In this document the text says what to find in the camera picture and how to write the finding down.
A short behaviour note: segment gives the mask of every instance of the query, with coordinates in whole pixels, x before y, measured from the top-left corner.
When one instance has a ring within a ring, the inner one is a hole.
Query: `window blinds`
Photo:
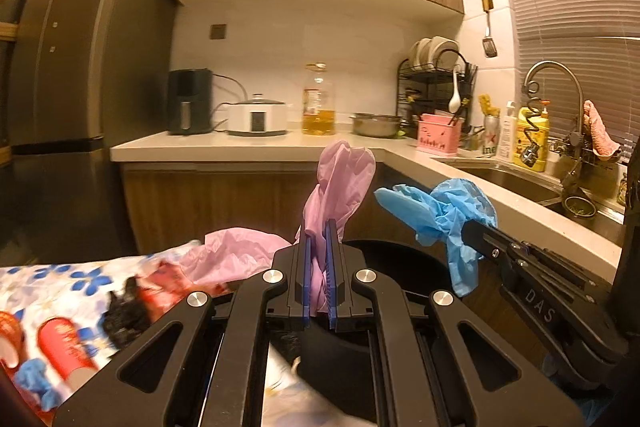
[[[513,0],[513,9],[519,82],[539,60],[562,62],[630,155],[640,134],[640,0]],[[536,80],[551,101],[552,135],[564,136],[578,115],[575,87],[554,70]]]

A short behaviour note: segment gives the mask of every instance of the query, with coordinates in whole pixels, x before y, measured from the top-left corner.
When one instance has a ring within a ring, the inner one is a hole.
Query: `power cord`
[[[213,118],[213,115],[216,113],[216,111],[220,108],[221,105],[231,105],[231,103],[230,102],[220,102],[216,107],[213,108],[213,110],[211,111],[211,114],[209,115],[209,118]],[[225,118],[225,120],[220,120],[217,124],[215,124],[213,126],[213,130],[215,132],[225,132],[224,129],[218,129],[218,127],[220,126],[220,124],[225,123],[225,121],[227,121],[227,120],[228,120],[228,118]]]
[[[214,73],[213,76],[219,76],[220,78],[226,78],[227,80],[231,80],[232,82],[235,82],[236,84],[238,84],[238,86],[240,86],[240,89],[242,89],[242,94],[244,94],[244,99],[249,100],[249,95],[247,94],[246,89],[244,89],[244,86],[240,84],[240,82],[238,82],[236,79],[231,78],[230,76],[226,76],[225,74]]]

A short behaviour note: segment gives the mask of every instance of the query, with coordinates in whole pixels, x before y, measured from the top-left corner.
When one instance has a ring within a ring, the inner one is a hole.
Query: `pink utensil holder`
[[[449,125],[450,116],[424,114],[418,122],[418,151],[453,158],[458,155],[462,120]]]

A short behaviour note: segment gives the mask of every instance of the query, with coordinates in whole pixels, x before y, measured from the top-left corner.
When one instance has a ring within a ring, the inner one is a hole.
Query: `pink towel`
[[[207,233],[204,245],[191,248],[180,260],[187,279],[208,286],[247,279],[271,268],[273,254],[290,243],[279,235],[251,229]]]
[[[604,122],[591,100],[584,102],[584,126],[593,138],[593,152],[601,158],[611,158],[620,148],[604,127]]]
[[[326,241],[322,233],[327,219],[335,219],[338,238],[342,240],[344,226],[364,199],[376,172],[376,159],[366,148],[352,149],[340,140],[322,151],[318,162],[318,185],[305,203],[305,232],[316,245],[316,257],[311,272],[311,309],[322,309],[324,295],[324,265]]]

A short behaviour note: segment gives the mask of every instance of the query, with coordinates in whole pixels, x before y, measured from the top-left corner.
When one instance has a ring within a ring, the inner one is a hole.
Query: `refrigerator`
[[[166,128],[175,0],[27,0],[9,73],[0,266],[137,254],[109,149]]]

